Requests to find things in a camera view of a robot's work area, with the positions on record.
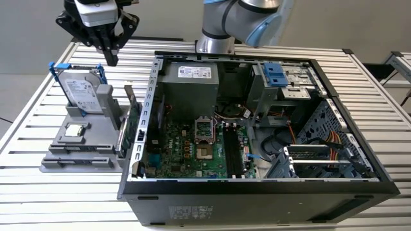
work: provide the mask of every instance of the power supply label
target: power supply label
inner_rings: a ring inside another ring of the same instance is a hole
[[[97,92],[87,80],[67,79],[66,84],[77,106],[89,113],[102,112]]]
[[[211,78],[211,67],[182,66],[179,78]]]
[[[173,219],[210,219],[214,206],[169,206]]]

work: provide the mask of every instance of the aluminum workbench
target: aluminum workbench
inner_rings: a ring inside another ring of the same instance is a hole
[[[400,74],[411,83],[411,53],[393,51],[385,64],[392,64]]]
[[[121,50],[119,65],[106,67],[109,82],[115,87],[114,96],[121,103],[129,102],[122,89],[125,84],[134,85],[141,101],[145,98],[155,50],[194,52],[195,49],[193,42],[131,40]],[[402,194],[338,225],[214,226],[201,229],[411,230],[411,119],[355,55],[333,49],[254,49],[245,45],[237,46],[237,54],[318,60]],[[106,63],[95,48],[74,42],[59,62],[77,65]],[[63,92],[49,75],[0,141],[0,230],[154,229],[142,227],[129,204],[117,201],[121,173],[39,171],[38,166],[67,114],[66,104]]]

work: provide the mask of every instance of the ram slot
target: ram slot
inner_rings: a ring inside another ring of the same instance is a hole
[[[234,175],[241,178],[243,174],[241,143],[237,133],[237,128],[233,126],[223,128],[225,153],[227,164],[227,175],[231,178]]]

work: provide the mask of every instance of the green circuit board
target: green circuit board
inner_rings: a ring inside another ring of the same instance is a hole
[[[242,145],[239,155],[243,158],[245,145],[250,148],[246,128],[238,130],[238,135],[239,145]],[[223,126],[215,126],[213,144],[197,144],[194,123],[170,122],[165,130],[165,147],[159,163],[155,171],[157,178],[227,178]],[[250,164],[245,177],[255,178],[253,161]]]

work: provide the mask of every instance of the motherboard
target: motherboard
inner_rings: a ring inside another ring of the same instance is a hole
[[[255,178],[246,127],[199,118],[167,123],[162,153],[150,154],[149,177]]]

